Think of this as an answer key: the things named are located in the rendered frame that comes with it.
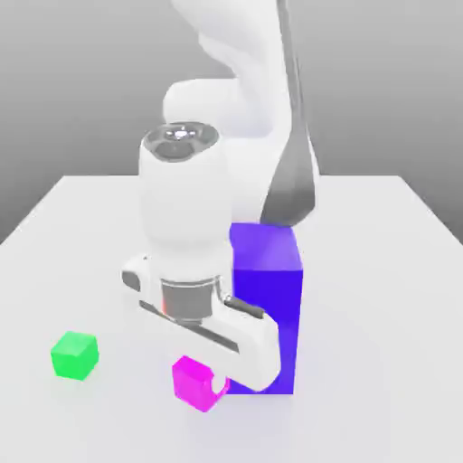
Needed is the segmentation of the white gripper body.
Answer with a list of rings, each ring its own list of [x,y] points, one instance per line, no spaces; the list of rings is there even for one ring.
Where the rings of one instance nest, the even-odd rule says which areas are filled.
[[[277,323],[267,314],[256,318],[225,306],[215,289],[202,300],[212,314],[195,323],[169,317],[150,296],[134,289],[124,290],[124,302],[136,332],[171,357],[187,355],[255,392],[279,375]]]

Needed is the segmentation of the small magenta cube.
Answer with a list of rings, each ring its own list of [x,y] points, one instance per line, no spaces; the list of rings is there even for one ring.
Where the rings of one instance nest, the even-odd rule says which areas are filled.
[[[229,391],[230,379],[221,393],[213,393],[212,378],[217,374],[209,366],[184,355],[172,366],[175,397],[198,411],[208,412]]]

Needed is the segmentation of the small green cube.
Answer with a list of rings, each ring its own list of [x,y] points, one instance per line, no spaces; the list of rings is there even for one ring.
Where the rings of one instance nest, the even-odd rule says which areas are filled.
[[[97,338],[68,331],[52,348],[51,358],[57,376],[84,381],[99,361]]]

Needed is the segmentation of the large purple box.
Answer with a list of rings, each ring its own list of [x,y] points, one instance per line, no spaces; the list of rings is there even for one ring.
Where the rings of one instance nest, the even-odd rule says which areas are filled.
[[[263,308],[279,326],[281,370],[263,393],[291,395],[295,386],[303,287],[296,235],[288,227],[234,223],[230,238],[236,297]]]

